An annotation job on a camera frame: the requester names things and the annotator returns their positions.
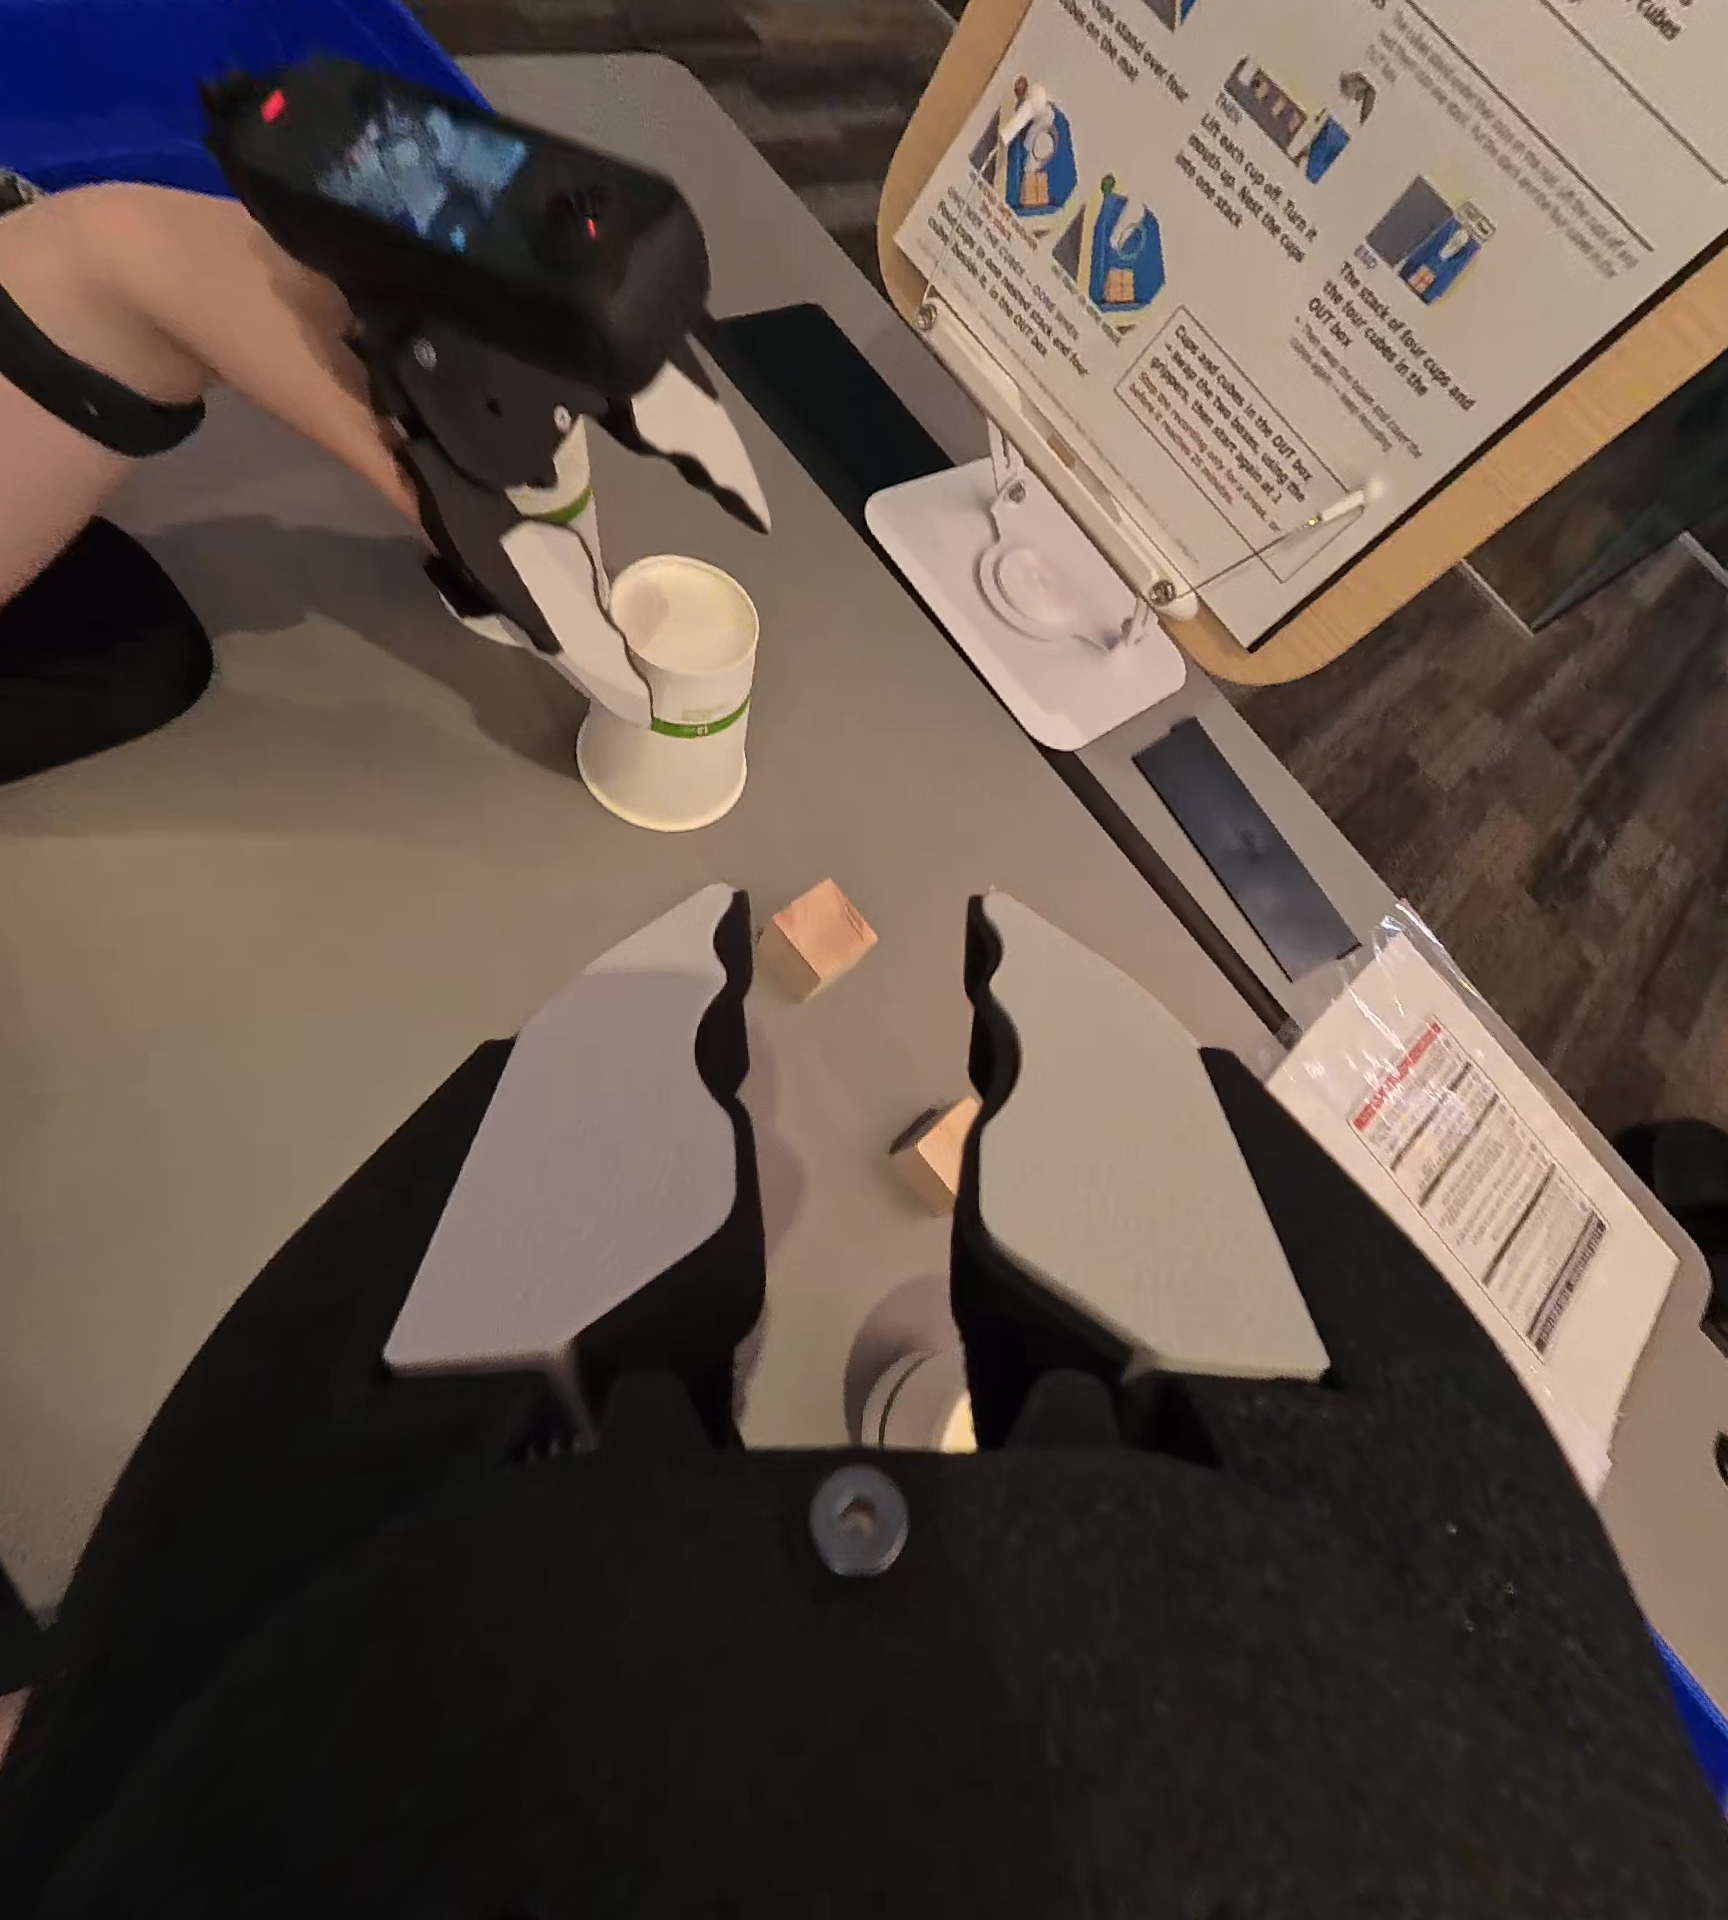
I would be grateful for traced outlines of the wooden cube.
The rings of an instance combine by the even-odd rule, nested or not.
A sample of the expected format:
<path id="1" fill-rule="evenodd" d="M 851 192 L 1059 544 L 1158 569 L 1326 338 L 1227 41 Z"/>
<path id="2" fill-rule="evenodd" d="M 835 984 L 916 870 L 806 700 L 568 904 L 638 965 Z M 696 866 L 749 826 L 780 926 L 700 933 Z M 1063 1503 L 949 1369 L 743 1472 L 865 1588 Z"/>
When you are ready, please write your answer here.
<path id="1" fill-rule="evenodd" d="M 826 877 L 762 924 L 755 965 L 780 996 L 804 1005 L 852 975 L 876 946 L 874 924 Z"/>
<path id="2" fill-rule="evenodd" d="M 909 1121 L 889 1149 L 893 1170 L 919 1207 L 937 1218 L 952 1214 L 967 1145 L 980 1117 L 977 1095 L 924 1108 Z"/>

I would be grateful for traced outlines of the wooden book stand white base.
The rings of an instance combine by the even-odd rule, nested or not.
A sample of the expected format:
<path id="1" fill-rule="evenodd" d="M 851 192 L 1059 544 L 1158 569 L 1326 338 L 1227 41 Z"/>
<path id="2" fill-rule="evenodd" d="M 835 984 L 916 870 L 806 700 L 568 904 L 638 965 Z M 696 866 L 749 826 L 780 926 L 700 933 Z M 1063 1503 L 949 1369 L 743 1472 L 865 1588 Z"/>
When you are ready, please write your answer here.
<path id="1" fill-rule="evenodd" d="M 1728 347 L 1727 240 L 1312 607 L 1246 650 L 1206 618 L 1178 626 L 1152 618 L 1089 530 L 1021 463 L 901 306 L 901 273 L 885 276 L 885 201 L 887 189 L 876 220 L 885 291 L 983 415 L 989 450 L 941 476 L 874 493 L 868 530 L 1025 730 L 1055 753 L 1087 750 L 1158 709 L 1189 684 L 1192 665 L 1221 681 L 1269 686 L 1340 658 Z"/>

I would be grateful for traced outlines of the black textured cushion pad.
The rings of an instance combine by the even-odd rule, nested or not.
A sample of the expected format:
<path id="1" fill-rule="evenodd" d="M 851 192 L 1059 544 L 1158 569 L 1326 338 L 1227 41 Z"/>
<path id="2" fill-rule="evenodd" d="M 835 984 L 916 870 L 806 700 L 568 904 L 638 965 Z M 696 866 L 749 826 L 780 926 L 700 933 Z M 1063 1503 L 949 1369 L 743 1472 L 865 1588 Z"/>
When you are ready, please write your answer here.
<path id="1" fill-rule="evenodd" d="M 0 608 L 0 788 L 170 727 L 215 673 L 206 626 L 172 576 L 95 519 Z"/>

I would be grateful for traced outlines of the blue plastic bin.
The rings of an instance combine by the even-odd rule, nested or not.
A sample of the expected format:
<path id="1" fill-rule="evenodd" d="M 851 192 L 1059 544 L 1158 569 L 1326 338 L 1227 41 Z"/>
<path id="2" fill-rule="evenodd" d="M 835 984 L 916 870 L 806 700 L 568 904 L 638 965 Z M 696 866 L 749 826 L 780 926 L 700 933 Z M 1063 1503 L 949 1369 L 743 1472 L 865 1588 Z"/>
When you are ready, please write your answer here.
<path id="1" fill-rule="evenodd" d="M 1728 1821 L 1728 1716 L 1656 1631 L 1651 1643 L 1663 1662 L 1677 1715 L 1687 1730 L 1701 1774 Z"/>
<path id="2" fill-rule="evenodd" d="M 200 86 L 314 55 L 484 102 L 399 3 L 0 3 L 0 170 L 220 194 Z"/>

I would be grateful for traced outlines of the black rectangular desk plate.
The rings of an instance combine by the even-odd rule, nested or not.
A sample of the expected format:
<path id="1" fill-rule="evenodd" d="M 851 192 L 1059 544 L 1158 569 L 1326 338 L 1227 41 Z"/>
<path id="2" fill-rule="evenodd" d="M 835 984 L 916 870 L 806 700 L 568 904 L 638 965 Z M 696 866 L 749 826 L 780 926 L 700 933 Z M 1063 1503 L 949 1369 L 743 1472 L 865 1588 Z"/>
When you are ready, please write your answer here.
<path id="1" fill-rule="evenodd" d="M 1170 729 L 1143 747 L 1133 766 L 1288 980 L 1360 948 L 1356 931 L 1203 723 Z"/>

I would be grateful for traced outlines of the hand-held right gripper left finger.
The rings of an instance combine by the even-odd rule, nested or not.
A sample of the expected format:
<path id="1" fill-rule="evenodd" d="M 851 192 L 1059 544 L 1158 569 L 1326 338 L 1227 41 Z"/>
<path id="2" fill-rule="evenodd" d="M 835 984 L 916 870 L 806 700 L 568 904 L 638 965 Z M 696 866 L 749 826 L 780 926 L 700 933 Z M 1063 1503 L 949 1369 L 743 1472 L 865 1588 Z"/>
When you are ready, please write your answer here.
<path id="1" fill-rule="evenodd" d="M 737 1434 L 766 1294 L 752 902 L 709 883 L 524 1023 L 384 1345 L 402 1380 L 546 1378 L 593 1434 L 625 1378 Z"/>

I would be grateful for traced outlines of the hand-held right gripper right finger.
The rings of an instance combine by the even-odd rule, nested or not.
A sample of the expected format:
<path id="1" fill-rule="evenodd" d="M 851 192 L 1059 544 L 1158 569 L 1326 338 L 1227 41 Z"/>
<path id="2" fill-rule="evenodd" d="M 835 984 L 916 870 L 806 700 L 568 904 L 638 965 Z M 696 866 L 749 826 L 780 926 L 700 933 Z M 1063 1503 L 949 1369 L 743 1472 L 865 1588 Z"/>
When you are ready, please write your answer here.
<path id="1" fill-rule="evenodd" d="M 1213 1068 L 1260 1084 L 1021 898 L 967 908 L 977 1112 L 950 1304 L 973 1434 L 1000 1449 L 1039 1380 L 1320 1383 L 1333 1367 Z"/>

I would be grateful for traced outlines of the white paper cup stack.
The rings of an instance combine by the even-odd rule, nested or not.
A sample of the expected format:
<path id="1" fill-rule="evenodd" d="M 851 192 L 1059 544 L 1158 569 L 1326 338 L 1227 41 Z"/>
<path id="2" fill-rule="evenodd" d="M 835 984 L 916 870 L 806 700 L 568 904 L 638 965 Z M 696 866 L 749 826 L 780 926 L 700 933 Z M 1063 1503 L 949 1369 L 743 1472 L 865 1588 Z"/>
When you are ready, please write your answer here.
<path id="1" fill-rule="evenodd" d="M 876 1451 L 979 1449 L 964 1345 L 945 1275 L 896 1285 L 863 1319 L 844 1372 L 848 1434 Z"/>

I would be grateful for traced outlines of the person's left hand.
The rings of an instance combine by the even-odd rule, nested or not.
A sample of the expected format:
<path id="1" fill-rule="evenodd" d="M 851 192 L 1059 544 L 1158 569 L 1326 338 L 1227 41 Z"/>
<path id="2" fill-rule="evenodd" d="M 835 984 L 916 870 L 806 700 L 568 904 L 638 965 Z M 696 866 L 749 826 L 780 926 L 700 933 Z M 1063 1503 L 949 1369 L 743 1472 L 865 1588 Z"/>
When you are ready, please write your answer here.
<path id="1" fill-rule="evenodd" d="M 0 216 L 0 287 L 84 366 L 164 405 L 227 391 L 419 519 L 349 301 L 242 204 L 145 184 L 43 199 Z"/>

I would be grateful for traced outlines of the printed instruction sheet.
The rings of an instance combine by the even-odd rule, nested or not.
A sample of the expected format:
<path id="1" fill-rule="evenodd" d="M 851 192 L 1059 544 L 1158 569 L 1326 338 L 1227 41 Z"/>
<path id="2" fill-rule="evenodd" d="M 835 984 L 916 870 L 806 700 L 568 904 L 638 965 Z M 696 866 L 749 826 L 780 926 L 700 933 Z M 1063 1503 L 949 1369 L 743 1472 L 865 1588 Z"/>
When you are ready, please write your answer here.
<path id="1" fill-rule="evenodd" d="M 967 4 L 883 274 L 1252 653 L 1728 240 L 1728 3 Z"/>

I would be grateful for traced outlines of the black wristband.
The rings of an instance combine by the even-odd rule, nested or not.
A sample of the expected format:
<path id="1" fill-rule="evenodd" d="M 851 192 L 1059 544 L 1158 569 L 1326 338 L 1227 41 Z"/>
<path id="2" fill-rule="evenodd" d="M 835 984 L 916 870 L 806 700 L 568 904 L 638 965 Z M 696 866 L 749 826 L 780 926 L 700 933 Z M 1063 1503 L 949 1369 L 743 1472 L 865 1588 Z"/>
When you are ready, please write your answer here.
<path id="1" fill-rule="evenodd" d="M 43 191 L 0 166 L 0 219 L 37 204 Z M 126 461 L 152 461 L 206 421 L 204 399 L 146 396 L 54 342 L 0 282 L 0 376 L 53 421 Z"/>

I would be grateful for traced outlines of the laminated paper sheet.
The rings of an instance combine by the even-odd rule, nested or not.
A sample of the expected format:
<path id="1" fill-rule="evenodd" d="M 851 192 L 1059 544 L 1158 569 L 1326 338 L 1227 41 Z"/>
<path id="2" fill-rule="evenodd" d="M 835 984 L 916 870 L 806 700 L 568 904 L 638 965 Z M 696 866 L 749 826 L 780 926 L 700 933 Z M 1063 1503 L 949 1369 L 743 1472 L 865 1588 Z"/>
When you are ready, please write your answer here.
<path id="1" fill-rule="evenodd" d="M 1678 1256 L 1406 902 L 1269 1090 L 1470 1308 L 1603 1500 Z"/>

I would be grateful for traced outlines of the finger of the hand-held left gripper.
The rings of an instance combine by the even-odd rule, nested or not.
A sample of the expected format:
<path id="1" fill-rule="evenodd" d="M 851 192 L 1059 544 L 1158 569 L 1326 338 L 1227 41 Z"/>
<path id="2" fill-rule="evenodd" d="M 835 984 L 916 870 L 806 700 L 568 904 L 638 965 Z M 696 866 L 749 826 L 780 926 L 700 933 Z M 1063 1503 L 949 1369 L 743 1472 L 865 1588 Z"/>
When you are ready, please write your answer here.
<path id="1" fill-rule="evenodd" d="M 517 523 L 502 535 L 501 552 L 523 601 L 519 612 L 504 617 L 507 624 L 523 629 L 535 653 L 593 709 L 625 725 L 651 725 L 651 684 L 613 617 L 593 483 L 508 488 L 504 501 Z"/>
<path id="2" fill-rule="evenodd" d="M 636 394 L 608 401 L 608 437 L 640 458 L 675 468 L 741 525 L 770 535 L 773 513 L 757 466 L 696 338 L 680 338 Z"/>

